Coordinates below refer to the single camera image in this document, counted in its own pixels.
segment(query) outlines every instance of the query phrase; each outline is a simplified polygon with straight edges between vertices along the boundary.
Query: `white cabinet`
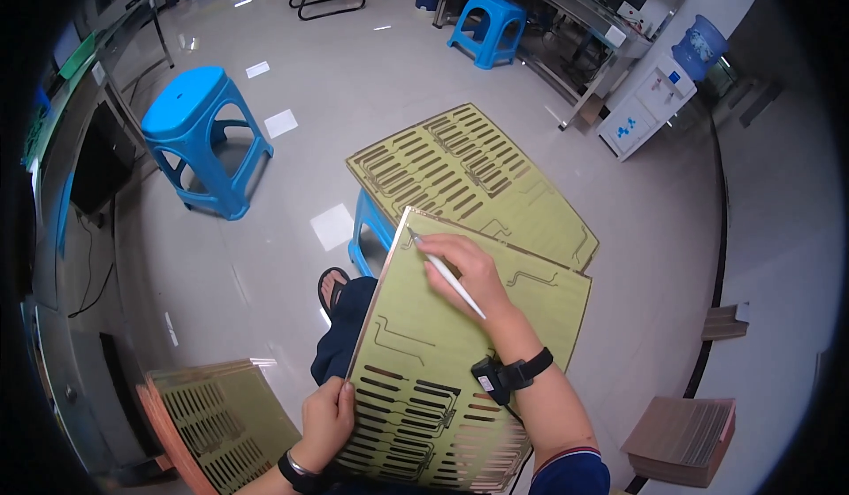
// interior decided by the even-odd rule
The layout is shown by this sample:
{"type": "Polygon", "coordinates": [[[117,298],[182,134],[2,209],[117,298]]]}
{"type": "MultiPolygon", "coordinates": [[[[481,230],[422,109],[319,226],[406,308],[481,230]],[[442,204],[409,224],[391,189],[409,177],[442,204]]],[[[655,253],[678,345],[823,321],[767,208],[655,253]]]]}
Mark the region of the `white cabinet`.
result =
{"type": "Polygon", "coordinates": [[[616,152],[619,161],[625,161],[695,92],[695,84],[684,68],[661,55],[649,75],[610,112],[595,132],[616,152]]]}

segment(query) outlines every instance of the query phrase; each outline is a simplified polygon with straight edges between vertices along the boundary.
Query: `blue plastic stool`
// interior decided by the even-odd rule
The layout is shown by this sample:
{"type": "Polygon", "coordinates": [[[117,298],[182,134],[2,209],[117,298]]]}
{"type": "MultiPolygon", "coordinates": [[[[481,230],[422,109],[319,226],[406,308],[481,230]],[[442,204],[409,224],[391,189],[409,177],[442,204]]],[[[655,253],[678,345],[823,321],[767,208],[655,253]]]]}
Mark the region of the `blue plastic stool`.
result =
{"type": "Polygon", "coordinates": [[[395,238],[395,225],[393,225],[386,216],[380,212],[375,206],[375,203],[368,196],[366,190],[360,189],[360,195],[356,197],[356,214],[354,215],[354,236],[351,242],[348,243],[348,256],[351,257],[351,263],[354,263],[363,276],[374,278],[371,268],[366,263],[366,258],[363,255],[363,250],[360,248],[360,231],[363,225],[368,226],[377,235],[380,246],[384,250],[389,250],[392,246],[392,240],[395,238]]]}
{"type": "Polygon", "coordinates": [[[243,217],[250,207],[245,187],[259,163],[262,151],[274,156],[274,149],[262,137],[236,84],[220,67],[201,67],[181,73],[165,88],[144,115],[142,132],[154,160],[171,181],[186,208],[200,206],[214,210],[228,221],[243,217]],[[218,110],[233,103],[247,121],[215,119],[218,110]],[[226,140],[225,127],[250,127],[254,141],[232,178],[212,152],[212,146],[226,140]],[[170,152],[180,158],[176,168],[165,159],[170,152]],[[186,165],[207,188],[207,193],[186,191],[180,175],[186,165]]]}
{"type": "Polygon", "coordinates": [[[482,70],[490,70],[497,61],[508,60],[513,64],[516,48],[519,47],[519,38],[525,31],[525,10],[517,4],[507,0],[469,0],[463,8],[458,25],[454,27],[451,39],[448,41],[450,48],[459,44],[474,55],[474,65],[482,70]],[[465,26],[466,17],[473,9],[483,9],[483,18],[479,23],[465,26]],[[504,30],[510,23],[519,22],[519,32],[511,43],[505,42],[504,30]],[[463,34],[463,31],[474,31],[472,38],[463,34]]]}

